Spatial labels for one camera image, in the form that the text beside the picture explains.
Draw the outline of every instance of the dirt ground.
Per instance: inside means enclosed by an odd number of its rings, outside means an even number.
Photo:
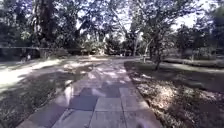
[[[6,128],[15,128],[102,61],[103,58],[91,60],[76,57],[1,63],[1,122]]]
[[[224,72],[126,62],[136,87],[167,128],[223,128]]]

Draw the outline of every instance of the green foliage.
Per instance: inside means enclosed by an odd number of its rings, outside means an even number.
[[[212,12],[212,19],[214,23],[213,37],[218,46],[224,47],[224,5]]]

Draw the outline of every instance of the grass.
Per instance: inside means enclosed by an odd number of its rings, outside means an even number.
[[[167,128],[223,128],[223,72],[126,62],[136,87]]]
[[[187,59],[172,59],[168,58],[163,60],[163,62],[167,63],[176,63],[176,64],[185,64],[195,67],[206,67],[206,68],[216,68],[223,69],[224,61],[223,60],[187,60]]]
[[[7,128],[15,128],[37,108],[44,106],[62,92],[68,86],[68,81],[75,82],[81,79],[93,67],[89,64],[43,73],[54,66],[35,69],[30,74],[20,76],[22,80],[0,93],[0,118]]]

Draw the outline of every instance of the sky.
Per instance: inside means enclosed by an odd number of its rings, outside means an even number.
[[[197,3],[198,5],[202,5],[202,9],[204,10],[210,10],[210,4],[215,4],[216,6],[218,6],[214,0],[199,0],[199,2]],[[126,11],[127,13],[123,13],[119,15],[119,18],[122,19],[125,28],[127,30],[129,30],[130,28],[130,18],[128,18],[128,11]],[[204,13],[197,15],[196,13],[190,14],[190,15],[186,15],[184,17],[180,17],[178,19],[176,19],[176,24],[172,26],[173,30],[177,30],[178,28],[181,27],[182,24],[187,25],[188,27],[193,27],[193,25],[195,24],[195,21],[198,17],[203,17]]]
[[[211,9],[210,4],[215,4],[216,6],[218,6],[217,3],[215,3],[213,0],[199,0],[199,2],[198,2],[198,5],[202,5],[202,9],[205,9],[206,11],[209,11]],[[184,17],[180,17],[176,20],[176,25],[173,25],[172,28],[174,30],[176,30],[176,29],[180,28],[180,26],[182,24],[185,24],[188,27],[193,27],[196,19],[203,17],[204,15],[205,15],[204,13],[202,13],[200,15],[193,13],[190,15],[186,15]]]

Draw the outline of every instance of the park path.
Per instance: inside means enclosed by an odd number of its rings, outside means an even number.
[[[95,67],[17,128],[161,127],[126,74],[124,61]]]

